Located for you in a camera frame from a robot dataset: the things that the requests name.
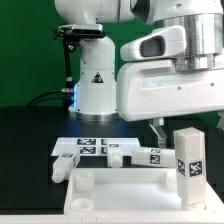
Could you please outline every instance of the white block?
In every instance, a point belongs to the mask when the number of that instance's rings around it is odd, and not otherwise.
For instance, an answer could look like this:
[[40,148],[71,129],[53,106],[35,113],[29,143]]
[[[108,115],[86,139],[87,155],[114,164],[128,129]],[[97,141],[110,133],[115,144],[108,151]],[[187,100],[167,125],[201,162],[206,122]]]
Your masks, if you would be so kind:
[[178,195],[184,204],[200,203],[207,192],[204,133],[195,128],[175,131],[174,143]]
[[171,149],[134,147],[131,164],[174,168],[176,167],[175,151]]
[[52,180],[55,183],[61,183],[68,180],[71,170],[75,168],[80,161],[80,150],[77,146],[66,146],[53,164]]
[[120,168],[123,166],[123,153],[120,148],[119,139],[108,139],[107,141],[107,164],[108,167]]

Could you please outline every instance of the black tabletop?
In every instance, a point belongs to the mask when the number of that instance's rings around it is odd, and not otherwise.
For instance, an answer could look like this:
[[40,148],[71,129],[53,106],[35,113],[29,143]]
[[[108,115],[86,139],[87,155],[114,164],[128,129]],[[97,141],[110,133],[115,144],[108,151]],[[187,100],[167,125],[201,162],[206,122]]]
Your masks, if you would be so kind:
[[[197,116],[168,118],[168,147],[173,147],[173,131],[188,127],[205,132],[208,182],[224,199],[223,132]],[[1,108],[0,128],[0,214],[63,213],[68,183],[51,180],[56,159],[51,153],[58,137],[138,138],[141,146],[157,146],[148,121],[82,121],[60,107]],[[133,167],[130,158],[124,158],[124,166]],[[106,157],[83,157],[79,167],[107,168]]]

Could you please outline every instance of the hole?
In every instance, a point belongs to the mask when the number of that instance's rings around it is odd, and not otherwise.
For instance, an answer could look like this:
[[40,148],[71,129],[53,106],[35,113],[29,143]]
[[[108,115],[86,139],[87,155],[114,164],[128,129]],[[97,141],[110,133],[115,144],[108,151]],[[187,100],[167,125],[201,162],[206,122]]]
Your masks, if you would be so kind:
[[176,4],[176,5],[174,6],[174,8],[178,9],[178,8],[180,8],[181,6],[182,6],[182,4],[178,3],[178,4]]
[[71,208],[73,210],[91,211],[93,210],[93,207],[94,207],[93,201],[87,198],[80,198],[80,199],[73,200],[71,202]]

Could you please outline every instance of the warning label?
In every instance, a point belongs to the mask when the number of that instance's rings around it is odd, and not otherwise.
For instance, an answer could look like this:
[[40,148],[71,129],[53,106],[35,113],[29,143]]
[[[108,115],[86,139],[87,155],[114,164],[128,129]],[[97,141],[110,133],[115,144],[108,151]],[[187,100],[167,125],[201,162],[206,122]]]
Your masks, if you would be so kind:
[[96,76],[94,77],[92,83],[103,83],[103,79],[99,72],[97,72]]

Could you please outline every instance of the black cable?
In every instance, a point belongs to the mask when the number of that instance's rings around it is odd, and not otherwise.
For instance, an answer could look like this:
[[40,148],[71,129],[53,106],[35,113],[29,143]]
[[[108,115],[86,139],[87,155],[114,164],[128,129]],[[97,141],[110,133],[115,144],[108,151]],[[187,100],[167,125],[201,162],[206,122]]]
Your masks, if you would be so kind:
[[64,60],[65,60],[65,75],[66,78],[72,77],[72,70],[71,70],[71,62],[70,62],[70,55],[68,50],[68,43],[65,39],[63,39],[63,49],[64,49]]
[[41,98],[45,97],[45,96],[49,96],[51,94],[56,94],[56,93],[61,93],[61,90],[52,90],[52,91],[48,91],[46,93],[43,93],[37,97],[35,97],[34,99],[32,99],[27,106],[32,106],[33,103],[35,103],[37,100],[40,100]]
[[62,99],[60,97],[40,99],[40,100],[37,100],[36,103],[33,104],[33,106],[35,107],[37,104],[43,101],[48,101],[48,100],[62,100]]
[[117,7],[117,29],[116,29],[116,33],[114,37],[114,43],[117,41],[117,37],[118,37],[120,18],[121,18],[121,0],[118,1],[118,7]]

